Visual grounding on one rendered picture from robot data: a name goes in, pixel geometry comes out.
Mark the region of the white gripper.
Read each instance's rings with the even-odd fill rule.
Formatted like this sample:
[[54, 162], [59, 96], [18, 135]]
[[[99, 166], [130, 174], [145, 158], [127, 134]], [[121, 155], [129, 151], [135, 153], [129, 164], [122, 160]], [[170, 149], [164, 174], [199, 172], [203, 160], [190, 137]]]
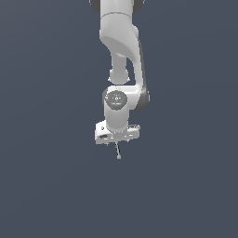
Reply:
[[111, 132], [106, 127], [106, 122], [96, 123], [95, 141], [97, 144], [110, 145], [112, 142], [125, 141], [128, 143], [132, 139], [139, 137], [140, 125], [129, 125], [123, 132]]

